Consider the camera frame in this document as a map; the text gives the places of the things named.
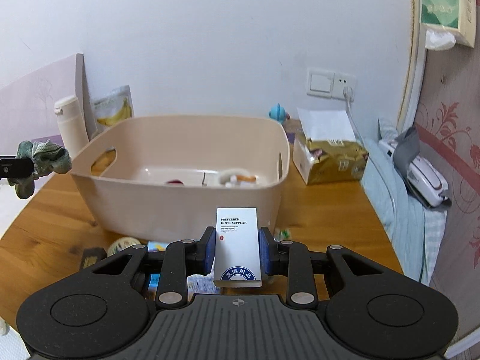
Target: wooden table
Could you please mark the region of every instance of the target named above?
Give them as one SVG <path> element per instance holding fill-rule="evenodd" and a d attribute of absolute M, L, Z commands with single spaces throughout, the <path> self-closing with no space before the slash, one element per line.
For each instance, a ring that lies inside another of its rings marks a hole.
<path fill-rule="evenodd" d="M 341 244 L 401 272 L 400 264 L 363 189 L 357 182 L 305 186 L 290 165 L 277 227 L 311 251 Z M 0 316 L 16 328 L 15 317 L 32 293 L 78 270 L 84 248 L 105 249 L 119 234 L 100 228 L 69 175 L 55 175 L 28 203 L 0 240 Z M 327 299 L 323 277 L 316 277 Z M 286 278 L 256 293 L 280 293 Z"/>

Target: banana package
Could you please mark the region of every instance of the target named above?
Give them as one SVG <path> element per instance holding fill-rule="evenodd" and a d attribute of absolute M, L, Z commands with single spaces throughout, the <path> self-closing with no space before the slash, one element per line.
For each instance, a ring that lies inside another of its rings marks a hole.
<path fill-rule="evenodd" d="M 129 85 L 116 88 L 100 99 L 91 100 L 90 105 L 97 125 L 97 134 L 134 116 Z"/>

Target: blue toy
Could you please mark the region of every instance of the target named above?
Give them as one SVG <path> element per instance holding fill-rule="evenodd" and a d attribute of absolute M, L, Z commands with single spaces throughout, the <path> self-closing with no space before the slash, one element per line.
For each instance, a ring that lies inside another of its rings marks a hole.
<path fill-rule="evenodd" d="M 270 109 L 268 116 L 270 119 L 276 120 L 279 123 L 283 123 L 285 120 L 290 119 L 290 115 L 286 113 L 285 108 L 280 104 L 274 105 Z"/>

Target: beige storage basket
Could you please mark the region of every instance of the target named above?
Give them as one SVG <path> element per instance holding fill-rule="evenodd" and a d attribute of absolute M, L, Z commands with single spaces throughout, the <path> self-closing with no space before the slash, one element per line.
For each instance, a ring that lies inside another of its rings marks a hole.
<path fill-rule="evenodd" d="M 92 175 L 92 164 L 111 147 L 113 163 Z M 217 207 L 256 207 L 258 226 L 272 230 L 289 164 L 287 137 L 273 120 L 165 115 L 124 120 L 103 132 L 73 160 L 70 173 L 100 226 L 173 242 L 200 238 L 215 226 Z M 229 169 L 258 182 L 227 188 L 219 175 Z M 184 185 L 166 183 L 172 179 Z"/>

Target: white bottle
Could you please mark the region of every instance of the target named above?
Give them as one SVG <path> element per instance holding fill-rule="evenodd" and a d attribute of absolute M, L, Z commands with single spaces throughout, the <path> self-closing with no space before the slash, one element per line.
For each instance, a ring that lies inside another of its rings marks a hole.
<path fill-rule="evenodd" d="M 88 144 L 88 135 L 77 96 L 67 96 L 54 105 L 63 145 L 74 158 Z"/>

